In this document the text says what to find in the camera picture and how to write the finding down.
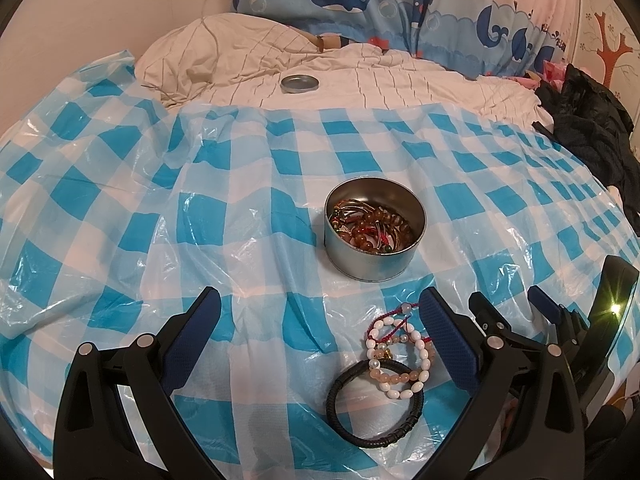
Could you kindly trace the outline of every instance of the round metal container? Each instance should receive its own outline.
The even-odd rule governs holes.
[[[288,75],[280,82],[282,91],[287,94],[302,94],[318,90],[320,82],[310,75]]]
[[[402,251],[388,254],[369,254],[349,245],[331,227],[329,217],[336,203],[350,198],[395,210],[411,226],[415,242]],[[409,265],[426,224],[424,208],[411,191],[385,178],[363,176],[343,182],[329,193],[324,204],[324,246],[332,264],[350,278],[383,282],[396,277]]]

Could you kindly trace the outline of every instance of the metal bolt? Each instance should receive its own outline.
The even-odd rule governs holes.
[[[560,357],[562,355],[562,349],[558,345],[551,344],[546,347],[546,349],[553,357]]]
[[[504,341],[497,335],[491,335],[486,339],[486,343],[494,350],[499,350],[504,346]]]
[[[136,343],[140,348],[151,346],[153,342],[154,337],[151,334],[143,334],[136,340]]]
[[[89,355],[91,353],[91,350],[93,349],[94,349],[94,346],[91,343],[82,343],[78,347],[78,353],[80,355]]]

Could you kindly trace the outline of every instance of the bed sheet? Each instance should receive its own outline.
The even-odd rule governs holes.
[[[385,283],[341,275],[322,246],[327,194],[363,174],[409,187],[428,216],[408,269]],[[220,322],[173,400],[229,479],[411,478],[467,397],[436,358],[408,436],[377,450],[341,440],[324,397],[363,358],[374,316],[429,285],[468,313],[480,290],[517,332],[544,340],[529,286],[587,312],[606,254],[640,265],[602,186],[534,132],[451,104],[190,103],[171,114],[137,83],[128,53],[66,78],[9,131],[0,218],[0,401],[30,449],[51,456],[80,343],[130,344],[212,285]],[[637,296],[609,361],[616,385],[640,351]],[[338,411],[357,434],[393,426],[406,409],[367,380],[352,386]],[[159,463],[122,393],[144,456]]]
[[[384,44],[355,43],[322,54],[304,36],[277,22],[216,14],[157,40],[136,63],[136,76],[169,110],[201,100],[213,105],[280,109],[384,108],[457,104],[483,118],[530,129],[551,126],[536,95],[513,81],[471,81],[437,63]],[[285,94],[280,81],[305,73],[319,89]]]

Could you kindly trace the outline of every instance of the blue and white checkered plastic sheet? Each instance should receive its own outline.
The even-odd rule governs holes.
[[[467,312],[481,290],[515,330],[544,337],[527,287],[586,313],[606,254],[640,264],[638,240],[603,187],[533,132],[453,105],[189,104],[172,116],[136,82],[133,62],[117,54],[65,79],[0,152],[1,400],[46,458],[77,346],[130,344],[212,285],[222,317],[174,402],[225,475],[408,478],[466,395],[436,360],[423,420],[398,444],[364,451],[334,434],[324,396],[363,357],[375,314],[433,284]],[[344,277],[322,246],[327,194],[363,174],[408,186],[428,215],[414,260],[382,284]],[[634,301],[610,358],[618,381],[638,358],[638,330]],[[143,453],[157,462],[123,394]],[[338,409],[367,436],[391,427],[404,404],[361,380]]]

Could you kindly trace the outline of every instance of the black braided bracelet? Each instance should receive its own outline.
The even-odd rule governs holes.
[[[396,374],[409,374],[411,373],[411,368],[398,361],[394,361],[393,359],[380,359],[380,368],[384,368],[385,370],[391,370]],[[340,435],[344,440],[350,442],[354,446],[363,447],[366,449],[372,449],[375,447],[386,447],[390,444],[393,444],[404,437],[409,431],[413,429],[418,420],[420,419],[420,415],[422,414],[422,405],[424,403],[424,392],[420,390],[416,394],[414,394],[410,399],[409,405],[409,414],[407,418],[400,424],[400,426],[389,434],[384,436],[379,436],[377,438],[367,440],[365,438],[360,438],[359,436],[355,436],[354,434],[349,433],[344,429],[344,426],[338,420],[338,415],[335,412],[335,399],[338,396],[338,392],[345,387],[346,384],[353,381],[357,376],[362,375],[365,372],[369,371],[369,361],[360,361],[359,363],[354,364],[351,368],[345,371],[340,377],[338,377],[331,389],[329,390],[329,394],[326,396],[326,418],[329,427],[335,431],[338,435]]]

